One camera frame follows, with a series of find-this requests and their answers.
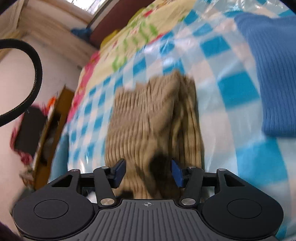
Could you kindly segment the tan striped knit sweater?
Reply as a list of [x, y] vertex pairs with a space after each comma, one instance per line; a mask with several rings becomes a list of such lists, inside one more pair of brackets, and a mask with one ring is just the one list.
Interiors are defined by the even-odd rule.
[[105, 163], [126, 161], [116, 197], [177, 199], [171, 161], [201, 167], [203, 143], [195, 82], [175, 70], [116, 91], [105, 140]]

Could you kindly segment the teal folded cloth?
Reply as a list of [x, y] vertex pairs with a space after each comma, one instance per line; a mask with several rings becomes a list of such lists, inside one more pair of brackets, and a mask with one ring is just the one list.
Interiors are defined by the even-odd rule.
[[49, 182], [68, 172], [69, 157], [69, 135], [63, 135], [57, 145], [55, 155], [52, 160]]

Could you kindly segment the wooden desk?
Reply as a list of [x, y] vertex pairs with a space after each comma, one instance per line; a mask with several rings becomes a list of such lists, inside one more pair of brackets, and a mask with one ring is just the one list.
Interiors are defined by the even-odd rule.
[[33, 164], [34, 190], [42, 188], [49, 180], [53, 157], [67, 121], [73, 97], [74, 92], [63, 87], [54, 103], [53, 110], [48, 114]]

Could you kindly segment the black monitor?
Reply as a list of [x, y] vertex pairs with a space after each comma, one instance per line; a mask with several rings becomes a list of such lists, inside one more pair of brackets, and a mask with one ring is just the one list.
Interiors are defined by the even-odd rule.
[[30, 106], [21, 120], [13, 144], [14, 149], [29, 154], [33, 158], [46, 120], [47, 116], [39, 107]]

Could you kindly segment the orange items on desk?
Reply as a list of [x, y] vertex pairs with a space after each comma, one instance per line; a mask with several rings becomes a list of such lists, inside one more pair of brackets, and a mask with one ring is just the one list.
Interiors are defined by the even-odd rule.
[[46, 111], [49, 112], [50, 108], [54, 106], [55, 102], [57, 100], [56, 96], [53, 96], [49, 99], [47, 105], [46, 105]]

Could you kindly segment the blue checkered bed sheet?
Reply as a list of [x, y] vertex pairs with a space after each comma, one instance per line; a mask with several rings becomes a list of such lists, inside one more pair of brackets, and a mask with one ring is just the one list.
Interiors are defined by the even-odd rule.
[[103, 166], [105, 138], [119, 87], [133, 88], [177, 69], [194, 78], [204, 169], [226, 168], [276, 199], [284, 210], [277, 237], [295, 240], [295, 139], [267, 137], [254, 58], [237, 30], [241, 12], [291, 16], [280, 1], [194, 1], [186, 17], [144, 45], [123, 67], [84, 96], [62, 136], [69, 135], [68, 170]]

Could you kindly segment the blue plastic bag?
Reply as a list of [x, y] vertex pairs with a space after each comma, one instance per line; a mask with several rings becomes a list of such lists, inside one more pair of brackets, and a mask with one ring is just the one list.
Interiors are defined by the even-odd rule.
[[92, 30], [90, 28], [72, 28], [70, 32], [86, 42], [89, 42], [92, 34]]

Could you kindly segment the blue knit sweater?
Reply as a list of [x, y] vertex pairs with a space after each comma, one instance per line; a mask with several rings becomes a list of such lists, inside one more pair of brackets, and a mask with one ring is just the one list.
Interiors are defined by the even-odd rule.
[[269, 18], [241, 13], [234, 18], [255, 59], [262, 100], [262, 131], [295, 137], [295, 16]]

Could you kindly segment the floral yellow pink quilt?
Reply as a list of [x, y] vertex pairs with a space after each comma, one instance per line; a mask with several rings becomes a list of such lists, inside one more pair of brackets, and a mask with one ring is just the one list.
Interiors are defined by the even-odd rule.
[[123, 67], [144, 45], [172, 30], [186, 17], [194, 3], [182, 0], [153, 1], [148, 7], [136, 12], [123, 29], [112, 34], [112, 38], [82, 68], [67, 121], [73, 118], [84, 96], [93, 86]]

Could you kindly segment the beige curtain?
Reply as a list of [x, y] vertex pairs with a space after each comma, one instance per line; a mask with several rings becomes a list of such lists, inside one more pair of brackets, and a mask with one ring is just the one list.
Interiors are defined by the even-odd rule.
[[16, 1], [1, 14], [1, 38], [31, 35], [75, 65], [83, 67], [95, 47], [77, 37], [92, 15], [67, 1]]

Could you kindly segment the dark red headboard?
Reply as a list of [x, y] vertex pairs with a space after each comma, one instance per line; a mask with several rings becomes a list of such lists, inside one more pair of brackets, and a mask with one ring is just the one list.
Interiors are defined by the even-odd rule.
[[115, 30], [124, 28], [138, 10], [146, 8], [152, 2], [153, 1], [118, 1], [95, 26], [89, 38], [90, 43], [99, 49], [105, 37]]

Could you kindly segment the window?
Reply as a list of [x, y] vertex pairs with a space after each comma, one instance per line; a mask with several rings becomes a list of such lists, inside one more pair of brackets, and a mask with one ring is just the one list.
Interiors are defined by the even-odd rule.
[[67, 2], [83, 9], [89, 13], [94, 13], [105, 3], [105, 0], [66, 0]]

